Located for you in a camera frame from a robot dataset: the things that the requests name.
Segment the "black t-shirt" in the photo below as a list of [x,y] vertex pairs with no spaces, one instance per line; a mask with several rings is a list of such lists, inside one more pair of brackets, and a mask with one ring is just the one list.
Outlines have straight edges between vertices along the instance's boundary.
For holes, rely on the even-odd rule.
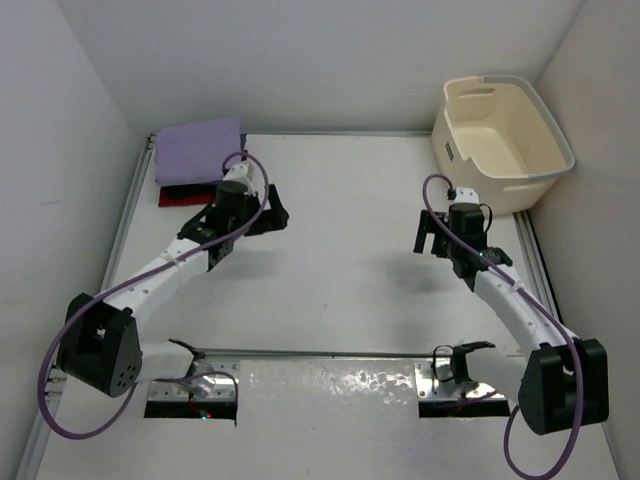
[[160,188],[161,194],[170,198],[186,198],[213,195],[215,193],[215,190],[215,183],[163,186]]

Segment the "purple t-shirt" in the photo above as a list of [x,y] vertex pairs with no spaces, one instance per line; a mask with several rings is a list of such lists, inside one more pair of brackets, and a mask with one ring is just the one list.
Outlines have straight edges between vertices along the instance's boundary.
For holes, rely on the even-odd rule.
[[241,150],[237,117],[163,128],[155,140],[160,187],[208,184],[223,177],[223,162]]

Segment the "red t-shirt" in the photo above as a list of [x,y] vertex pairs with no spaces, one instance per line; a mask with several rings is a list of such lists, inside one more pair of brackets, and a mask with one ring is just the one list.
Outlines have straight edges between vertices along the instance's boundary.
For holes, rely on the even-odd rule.
[[213,195],[204,195],[197,197],[170,198],[168,196],[162,195],[161,192],[159,192],[158,206],[160,208],[169,208],[206,205],[214,198],[214,195],[215,193]]

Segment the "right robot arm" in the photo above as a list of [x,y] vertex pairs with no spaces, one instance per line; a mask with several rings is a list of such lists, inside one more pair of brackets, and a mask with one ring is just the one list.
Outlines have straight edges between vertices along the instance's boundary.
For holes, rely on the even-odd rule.
[[605,347],[582,340],[564,325],[554,325],[546,310],[521,282],[511,258],[487,243],[484,215],[473,203],[455,203],[446,212],[422,210],[414,250],[451,262],[456,276],[505,325],[523,357],[500,354],[490,341],[454,347],[451,375],[458,384],[486,382],[514,401],[538,435],[572,427],[574,414],[584,425],[609,417]]

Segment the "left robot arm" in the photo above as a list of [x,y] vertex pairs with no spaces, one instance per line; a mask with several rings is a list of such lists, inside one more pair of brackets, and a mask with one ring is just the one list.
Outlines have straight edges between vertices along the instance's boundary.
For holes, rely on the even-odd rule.
[[213,201],[119,291],[71,301],[57,366],[112,398],[137,383],[187,377],[196,351],[177,340],[144,343],[143,329],[180,288],[228,256],[238,237],[282,230],[288,220],[275,185],[261,202],[238,181],[219,183]]

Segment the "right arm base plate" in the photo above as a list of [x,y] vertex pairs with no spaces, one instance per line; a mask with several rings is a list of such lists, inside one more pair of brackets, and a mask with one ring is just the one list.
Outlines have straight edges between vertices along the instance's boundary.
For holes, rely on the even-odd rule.
[[453,380],[448,357],[418,359],[414,362],[414,373],[419,401],[436,403],[506,399],[504,395],[485,383],[457,384]]

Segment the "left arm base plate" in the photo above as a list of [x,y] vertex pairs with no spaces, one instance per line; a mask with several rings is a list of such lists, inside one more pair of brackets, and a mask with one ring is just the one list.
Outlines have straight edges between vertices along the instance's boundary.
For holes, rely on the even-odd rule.
[[154,381],[149,385],[150,401],[198,402],[235,401],[238,397],[240,362],[227,358],[196,362],[189,371],[191,380]]

